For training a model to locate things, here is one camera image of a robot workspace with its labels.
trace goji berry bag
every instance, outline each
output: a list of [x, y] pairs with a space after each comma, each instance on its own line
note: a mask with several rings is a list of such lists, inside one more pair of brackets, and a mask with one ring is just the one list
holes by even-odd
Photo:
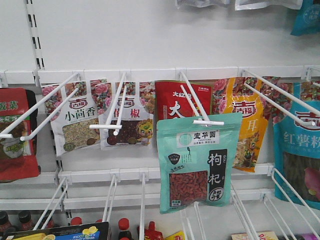
[[[320, 87], [313, 85], [313, 82], [280, 83], [278, 86], [320, 109]], [[279, 92], [275, 92], [273, 97], [274, 101], [302, 121], [315, 122], [315, 126], [302, 126], [276, 108], [272, 111], [275, 167], [311, 207], [320, 209], [320, 116]], [[292, 201], [301, 204], [286, 184], [275, 176]], [[286, 200], [277, 187], [275, 196]]]
[[[111, 104], [114, 98], [112, 93], [116, 93], [119, 82], [104, 83], [108, 85], [109, 94], [107, 96], [98, 95], [104, 98], [105, 104], [99, 110], [99, 123], [106, 124], [109, 114], [113, 115], [111, 124], [115, 125], [118, 120], [120, 105], [124, 91], [121, 86], [121, 93], [116, 101], [114, 112], [111, 111]], [[129, 145], [151, 146], [153, 131], [153, 119], [155, 109], [155, 83], [153, 81], [125, 82], [126, 94], [121, 117], [122, 128], [118, 135], [114, 135], [114, 129], [100, 131], [101, 150], [109, 150], [111, 147], [123, 147]]]
[[[43, 86], [42, 94], [46, 96], [57, 86]], [[89, 80], [67, 83], [45, 102], [46, 111], [48, 114], [52, 113], [76, 88], [79, 88], [79, 91], [51, 119], [57, 156], [97, 144], [100, 140], [99, 131], [89, 129], [89, 125], [99, 122]]]
[[[23, 88], [0, 89], [0, 132], [36, 103], [35, 94]], [[39, 175], [35, 156], [35, 139], [21, 141], [37, 126], [37, 111], [16, 126], [13, 138], [0, 138], [0, 181], [10, 181]]]
[[[158, 120], [194, 116], [194, 112], [180, 87], [181, 85], [183, 85], [191, 101], [195, 102], [185, 82], [175, 80], [160, 80], [155, 82]], [[195, 83], [192, 84], [192, 87], [202, 103], [205, 112], [209, 115], [211, 113], [212, 88], [209, 85]]]
[[161, 172], [160, 213], [173, 213], [198, 201], [230, 202], [231, 170], [242, 114], [210, 115], [223, 126], [194, 124], [199, 117], [160, 120], [157, 147]]

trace sweet potato noodle package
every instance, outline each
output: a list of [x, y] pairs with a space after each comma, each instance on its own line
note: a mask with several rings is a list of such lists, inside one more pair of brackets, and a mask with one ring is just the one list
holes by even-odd
[[[193, 117], [194, 112], [180, 86], [183, 86], [193, 104], [195, 100], [183, 81], [160, 80], [155, 82], [158, 120]], [[212, 104], [212, 88], [205, 84], [192, 84], [204, 111], [209, 115]]]
[[235, 10], [262, 9], [271, 5], [282, 5], [289, 9], [299, 10], [303, 0], [235, 0]]
[[[320, 109], [320, 87], [313, 85], [313, 82], [280, 83], [279, 87], [315, 109]], [[300, 125], [281, 111], [272, 111], [275, 167], [311, 207], [320, 209], [320, 116], [279, 92], [275, 92], [273, 97], [303, 122], [315, 123]], [[292, 201], [300, 204], [283, 180], [277, 174], [275, 176]], [[277, 187], [275, 196], [286, 200]]]
[[[127, 87], [124, 107], [121, 117], [121, 125], [118, 135], [114, 129], [100, 131], [101, 149], [109, 150], [111, 147], [125, 147], [128, 145], [150, 146], [153, 137], [153, 118], [155, 109], [155, 83], [153, 81], [125, 82]], [[115, 125], [118, 120], [120, 105], [123, 97], [124, 85], [118, 99], [114, 99], [119, 82], [104, 83], [108, 86], [107, 96], [98, 95], [105, 104], [99, 108], [99, 123], [106, 124], [106, 120], [112, 114], [111, 124]], [[111, 104], [116, 101], [114, 112]]]
[[[50, 120], [57, 156], [74, 149], [97, 144], [100, 140], [99, 131], [89, 129], [89, 125], [99, 122], [97, 106], [92, 96], [91, 82], [84, 80], [67, 83], [44, 104], [47, 113], [50, 114], [76, 88], [79, 89]], [[43, 86], [42, 94], [48, 95], [57, 86], [57, 84]]]
[[230, 202], [231, 170], [240, 113], [210, 115], [223, 126], [199, 125], [199, 117], [160, 120], [157, 147], [161, 173], [160, 213], [172, 213], [198, 201], [210, 206]]
[[[23, 88], [0, 88], [0, 132], [36, 103], [35, 94]], [[0, 182], [36, 177], [39, 175], [35, 156], [35, 139], [21, 141], [37, 127], [37, 111], [33, 112], [10, 134], [0, 138]]]
[[320, 0], [303, 0], [291, 34], [301, 36], [320, 32]]
[[[275, 82], [278, 77], [264, 77]], [[258, 91], [270, 96], [272, 90], [261, 80], [252, 77], [201, 81], [212, 84], [212, 114], [242, 113], [242, 125], [233, 167], [254, 172], [262, 146], [271, 105], [244, 86], [247, 83]]]

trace cartoon character illustration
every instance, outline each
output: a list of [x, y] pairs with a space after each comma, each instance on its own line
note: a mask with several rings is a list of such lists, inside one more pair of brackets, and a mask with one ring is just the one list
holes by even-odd
[[153, 120], [146, 119], [138, 122], [136, 125], [136, 132], [139, 134], [140, 138], [137, 140], [142, 145], [148, 145], [149, 139], [153, 136]]

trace brand logo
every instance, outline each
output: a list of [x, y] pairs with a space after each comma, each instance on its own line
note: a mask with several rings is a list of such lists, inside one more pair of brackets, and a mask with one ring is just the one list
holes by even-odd
[[69, 101], [69, 107], [71, 109], [81, 109], [86, 105], [88, 105], [88, 102], [87, 102], [86, 98], [79, 98], [79, 99], [76, 99], [76, 100]]
[[311, 130], [311, 131], [320, 130], [320, 116], [315, 115], [313, 112], [299, 112], [299, 111], [296, 111], [295, 115], [306, 123], [311, 123], [311, 122], [315, 123], [314, 126], [313, 125], [303, 126], [297, 122], [294, 122], [296, 126], [301, 127], [303, 129]]
[[[122, 99], [118, 99], [118, 106], [121, 105], [121, 102], [122, 102]], [[135, 101], [134, 101], [134, 98], [128, 98], [126, 97], [125, 100], [124, 100], [124, 105], [123, 107], [124, 108], [130, 108], [130, 107], [133, 107], [135, 105]]]
[[242, 113], [243, 118], [248, 118], [256, 113], [256, 101], [233, 102], [233, 113]]

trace white metal hook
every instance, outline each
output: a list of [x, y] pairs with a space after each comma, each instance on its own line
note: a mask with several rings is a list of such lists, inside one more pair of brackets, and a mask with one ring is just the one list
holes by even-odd
[[79, 91], [79, 88], [76, 88], [63, 102], [52, 112], [49, 116], [45, 118], [45, 120], [28, 136], [22, 136], [20, 137], [21, 141], [28, 141], [31, 140], [37, 135], [40, 130], [52, 119], [59, 111], [60, 109], [69, 101], [70, 98], [72, 98], [77, 92]]
[[0, 132], [0, 138], [12, 138], [12, 134], [9, 134], [16, 126], [18, 126], [23, 120], [25, 120], [31, 113], [33, 113], [39, 106], [41, 106], [45, 101], [51, 98], [54, 94], [56, 94], [63, 86], [65, 86], [71, 79], [75, 76], [78, 76], [78, 73], [72, 74], [65, 81], [63, 81], [59, 86], [57, 86], [53, 91], [51, 91], [48, 95], [44, 96], [40, 101], [38, 101], [34, 106], [32, 106], [28, 111], [22, 114], [17, 120], [11, 123], [6, 129]]
[[62, 194], [60, 195], [58, 201], [56, 202], [56, 204], [55, 204], [54, 207], [52, 208], [50, 215], [48, 216], [48, 218], [47, 218], [46, 221], [44, 222], [44, 224], [43, 224], [43, 226], [42, 226], [41, 229], [44, 229], [44, 228], [47, 226], [50, 218], [52, 217], [52, 215], [54, 214], [55, 210], [57, 209], [58, 204], [62, 201], [63, 197], [64, 197], [65, 194], [67, 193], [67, 190], [68, 190], [68, 182], [67, 182], [66, 180], [67, 180], [67, 178], [64, 177], [64, 178], [62, 179], [62, 181], [60, 182], [59, 186], [56, 188], [56, 190], [55, 190], [52, 198], [50, 199], [50, 201], [49, 201], [49, 203], [47, 204], [46, 208], [44, 209], [43, 213], [41, 214], [38, 222], [35, 224], [33, 230], [37, 230], [37, 229], [38, 229], [38, 227], [39, 227], [39, 225], [41, 224], [42, 220], [44, 219], [47, 211], [49, 210], [51, 204], [54, 202], [54, 200], [55, 200], [58, 192], [61, 190], [63, 184], [65, 183], [64, 191], [62, 192]]
[[[201, 104], [201, 102], [200, 102], [197, 94], [195, 93], [195, 91], [194, 91], [191, 83], [189, 82], [187, 76], [186, 76], [183, 72], [180, 73], [180, 77], [181, 77], [181, 76], [183, 77], [186, 85], [188, 86], [188, 88], [189, 88], [189, 90], [190, 90], [190, 92], [191, 92], [191, 95], [192, 95], [192, 97], [194, 98], [195, 103], [196, 103], [197, 107], [199, 108], [200, 113], [201, 113], [201, 115], [202, 115], [202, 117], [203, 117], [203, 119], [204, 119], [204, 121], [203, 121], [202, 119], [201, 119], [201, 120], [194, 120], [193, 123], [194, 123], [194, 124], [201, 124], [201, 125], [218, 125], [218, 126], [223, 126], [223, 125], [225, 124], [223, 121], [210, 121], [210, 119], [209, 119], [209, 117], [208, 117], [208, 115], [207, 115], [204, 107], [202, 106], [202, 104]], [[184, 88], [182, 85], [181, 85], [180, 87], [181, 87], [181, 89], [182, 89], [182, 91], [183, 91], [183, 93], [184, 93], [184, 96], [185, 96], [186, 99], [188, 100], [188, 103], [190, 104], [190, 106], [191, 106], [194, 114], [195, 114], [196, 116], [199, 116], [199, 113], [198, 113], [198, 111], [196, 110], [195, 106], [193, 105], [191, 99], [189, 98], [189, 95], [187, 94], [185, 88]]]
[[302, 217], [302, 219], [305, 221], [305, 223], [308, 225], [308, 227], [311, 229], [313, 234], [320, 240], [320, 236], [317, 234], [315, 229], [310, 225], [306, 217], [301, 213], [301, 211], [297, 208], [297, 206], [294, 204], [294, 202], [291, 200], [291, 198], [288, 196], [286, 191], [281, 187], [281, 185], [278, 183], [278, 181], [275, 178], [275, 173], [278, 174], [278, 176], [283, 180], [283, 182], [290, 188], [290, 190], [294, 193], [294, 195], [301, 201], [301, 203], [309, 210], [309, 212], [314, 216], [314, 218], [317, 220], [317, 222], [320, 224], [320, 218], [315, 214], [315, 212], [309, 207], [309, 205], [306, 203], [305, 200], [297, 193], [297, 191], [290, 185], [290, 183], [285, 179], [285, 177], [278, 171], [278, 169], [274, 168], [272, 171], [271, 179], [274, 181], [274, 183], [277, 185], [279, 190], [283, 193], [285, 198], [291, 203], [291, 205], [295, 208], [295, 210], [299, 213], [299, 215]]
[[115, 130], [119, 130], [122, 128], [121, 125], [111, 124], [111, 121], [112, 121], [112, 118], [113, 118], [113, 115], [114, 115], [114, 112], [116, 109], [116, 104], [118, 102], [118, 98], [120, 96], [121, 89], [124, 84], [125, 78], [126, 78], [126, 73], [124, 72], [121, 76], [121, 80], [120, 80], [118, 89], [116, 90], [115, 96], [114, 97], [112, 96], [113, 99], [112, 99], [112, 103], [111, 103], [111, 107], [110, 107], [110, 112], [109, 112], [108, 117], [106, 118], [105, 124], [91, 124], [89, 126], [90, 129], [115, 129]]
[[[112, 180], [110, 183], [110, 187], [109, 187], [109, 191], [108, 191], [108, 195], [106, 197], [106, 201], [105, 201], [105, 206], [104, 206], [104, 211], [103, 211], [103, 216], [102, 216], [102, 222], [109, 222], [110, 221], [110, 217], [111, 217], [111, 212], [112, 212], [112, 208], [113, 208], [113, 204], [114, 204], [114, 200], [115, 200], [115, 195], [116, 195], [116, 189], [117, 189], [117, 179], [116, 179], [116, 175], [112, 176]], [[107, 216], [107, 210], [108, 210], [108, 203], [110, 201], [110, 196], [111, 196], [111, 189], [113, 188], [113, 193], [112, 193], [112, 199], [111, 199], [111, 203], [110, 203], [110, 207], [109, 207], [109, 212], [108, 212], [108, 216]]]
[[142, 173], [141, 209], [139, 224], [139, 240], [145, 239], [145, 194], [146, 194], [146, 174]]
[[269, 87], [272, 87], [274, 90], [278, 91], [279, 93], [285, 95], [287, 98], [291, 99], [292, 101], [296, 102], [297, 104], [305, 107], [306, 109], [310, 110], [312, 113], [320, 116], [320, 111], [317, 110], [316, 108], [306, 104], [304, 101], [300, 100], [299, 98], [291, 95], [290, 93], [286, 92], [285, 90], [283, 90], [282, 88], [274, 85], [273, 83], [269, 82], [268, 80], [265, 80], [263, 77], [247, 70], [247, 69], [244, 69], [243, 70], [244, 72], [247, 72], [249, 73], [250, 75], [254, 76], [255, 78], [261, 80], [263, 83], [267, 84]]
[[195, 211], [195, 215], [196, 215], [196, 220], [197, 220], [199, 228], [200, 228], [201, 239], [207, 240], [204, 224], [202, 222], [201, 214], [200, 214], [200, 210], [199, 210], [199, 202], [195, 201], [193, 203], [193, 207], [194, 207], [194, 211]]
[[300, 118], [298, 118], [297, 116], [293, 115], [291, 112], [289, 112], [288, 110], [286, 110], [284, 107], [280, 106], [279, 104], [277, 104], [275, 101], [271, 100], [270, 98], [268, 98], [267, 96], [263, 95], [261, 92], [259, 92], [258, 90], [254, 89], [252, 86], [250, 86], [247, 83], [243, 84], [244, 86], [246, 86], [248, 89], [250, 89], [251, 91], [253, 91], [254, 93], [258, 94], [261, 98], [265, 99], [268, 103], [272, 104], [273, 106], [275, 106], [277, 109], [279, 109], [281, 112], [283, 112], [284, 114], [288, 115], [290, 118], [292, 118], [293, 120], [295, 120], [297, 123], [299, 123], [302, 126], [315, 126], [316, 123], [314, 121], [311, 122], [305, 122], [302, 121]]

